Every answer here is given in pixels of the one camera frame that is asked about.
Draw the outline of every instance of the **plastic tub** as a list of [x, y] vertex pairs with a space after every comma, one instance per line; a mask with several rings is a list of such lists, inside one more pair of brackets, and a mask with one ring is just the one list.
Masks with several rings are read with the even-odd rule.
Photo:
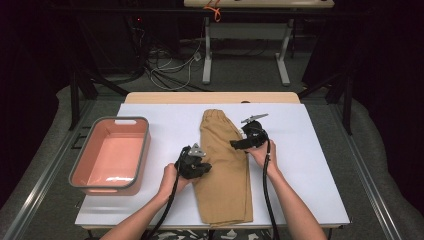
[[140, 190], [149, 145], [147, 119], [100, 118], [87, 136], [69, 182], [87, 195], [135, 195]]

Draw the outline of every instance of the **patterned fabric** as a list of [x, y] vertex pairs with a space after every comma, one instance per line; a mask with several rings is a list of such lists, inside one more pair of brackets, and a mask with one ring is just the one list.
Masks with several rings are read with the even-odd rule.
[[[152, 240], [209, 240], [209, 232], [205, 230], [170, 230], [158, 231]], [[271, 240], [271, 234], [267, 229], [231, 229], [216, 230], [214, 240]]]

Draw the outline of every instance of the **forearm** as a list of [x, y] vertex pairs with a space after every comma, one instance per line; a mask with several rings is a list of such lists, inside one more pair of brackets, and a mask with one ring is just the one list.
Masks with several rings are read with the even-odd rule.
[[111, 229], [102, 240], [136, 239], [139, 240], [156, 213], [166, 204], [167, 199], [155, 196], [144, 207]]
[[280, 170], [268, 173], [284, 212], [293, 239], [326, 239], [314, 215], [291, 188]]

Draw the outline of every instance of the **fabric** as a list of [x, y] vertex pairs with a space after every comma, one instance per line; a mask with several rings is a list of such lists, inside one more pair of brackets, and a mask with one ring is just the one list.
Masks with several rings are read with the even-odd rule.
[[200, 124], [200, 145], [210, 163], [209, 173], [194, 184], [200, 216], [212, 227], [253, 221], [249, 162], [230, 140], [240, 140], [238, 129], [222, 110], [209, 109]]

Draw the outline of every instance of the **hand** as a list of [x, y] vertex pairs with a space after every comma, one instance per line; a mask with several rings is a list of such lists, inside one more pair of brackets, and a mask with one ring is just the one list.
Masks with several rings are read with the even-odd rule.
[[[176, 177], [177, 169], [175, 169], [174, 164], [168, 164], [163, 170], [163, 177], [157, 195], [163, 199], [168, 200], [169, 196], [172, 193], [172, 188], [174, 186]], [[179, 177], [176, 193], [181, 192], [181, 190], [183, 190], [185, 186], [187, 186], [193, 181], [194, 179], [187, 180], [183, 177]]]
[[[268, 171], [270, 170], [278, 170], [277, 165], [277, 150], [276, 145], [273, 140], [270, 140], [270, 161], [268, 165]], [[263, 168], [265, 164], [265, 157], [267, 153], [268, 142], [265, 142], [260, 147], [257, 148], [248, 148], [245, 151], [250, 153], [252, 157], [255, 159], [256, 163]]]

